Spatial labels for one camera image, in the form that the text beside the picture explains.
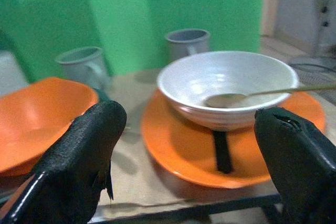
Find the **table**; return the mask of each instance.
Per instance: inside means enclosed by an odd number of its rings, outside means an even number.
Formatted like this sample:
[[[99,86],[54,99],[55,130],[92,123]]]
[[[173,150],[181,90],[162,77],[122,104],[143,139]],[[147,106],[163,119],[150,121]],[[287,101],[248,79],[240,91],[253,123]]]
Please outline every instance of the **table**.
[[[141,116],[156,89],[159,69],[112,78],[108,96],[128,114],[129,129],[112,154],[114,201],[102,191],[92,223],[126,220],[184,218],[219,212],[263,207],[270,214],[280,197],[271,181],[240,189],[213,189],[191,184],[168,173],[146,150],[141,137]],[[336,106],[311,93],[326,113],[326,136],[336,145]]]

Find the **orange plate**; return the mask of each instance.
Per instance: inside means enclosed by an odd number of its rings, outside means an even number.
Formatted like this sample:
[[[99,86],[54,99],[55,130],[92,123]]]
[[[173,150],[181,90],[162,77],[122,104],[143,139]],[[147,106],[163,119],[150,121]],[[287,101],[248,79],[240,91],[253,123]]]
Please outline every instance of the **orange plate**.
[[[307,93],[295,93],[281,106],[324,130],[323,109]],[[223,174],[216,170],[211,130],[184,119],[171,109],[159,91],[144,112],[142,134],[157,162],[189,182],[215,188],[239,188],[270,179],[252,127],[227,134],[234,171]]]
[[[71,121],[98,102],[88,86],[47,78],[0,99],[0,176],[30,171]]]

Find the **mug handle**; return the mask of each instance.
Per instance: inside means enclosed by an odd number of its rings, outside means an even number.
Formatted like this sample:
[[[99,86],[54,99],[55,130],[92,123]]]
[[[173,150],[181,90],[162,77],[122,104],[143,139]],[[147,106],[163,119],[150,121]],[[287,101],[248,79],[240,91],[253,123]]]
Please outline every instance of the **mug handle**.
[[[187,46],[187,52],[188,55],[195,55],[197,54],[197,51],[194,46]]]
[[[102,89],[104,89],[106,83],[105,83],[105,76],[101,68],[93,62],[87,62],[85,63],[85,66],[87,66],[92,71],[92,73],[94,73],[94,75],[97,77],[100,84],[102,85]]]

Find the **gray mug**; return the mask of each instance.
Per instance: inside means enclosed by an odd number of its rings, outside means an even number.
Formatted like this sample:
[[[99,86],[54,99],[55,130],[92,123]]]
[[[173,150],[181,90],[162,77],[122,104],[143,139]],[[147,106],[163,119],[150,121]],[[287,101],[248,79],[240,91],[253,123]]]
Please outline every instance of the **gray mug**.
[[[109,76],[99,47],[82,47],[57,56],[67,78],[84,83],[92,88],[104,90]]]
[[[172,61],[185,56],[209,51],[210,33],[203,29],[182,29],[165,36],[169,42]]]

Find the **fan stand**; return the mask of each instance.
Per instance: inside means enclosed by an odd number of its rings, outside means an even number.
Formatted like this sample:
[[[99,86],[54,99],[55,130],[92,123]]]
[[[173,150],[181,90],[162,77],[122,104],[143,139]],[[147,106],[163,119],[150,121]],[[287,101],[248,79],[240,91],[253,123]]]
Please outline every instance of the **fan stand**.
[[[321,0],[322,7],[319,7],[319,30],[312,46],[311,57],[295,57],[288,61],[288,65],[295,69],[306,72],[334,72],[336,73],[336,58],[319,56],[321,37],[323,29],[328,27],[329,6],[332,0]]]

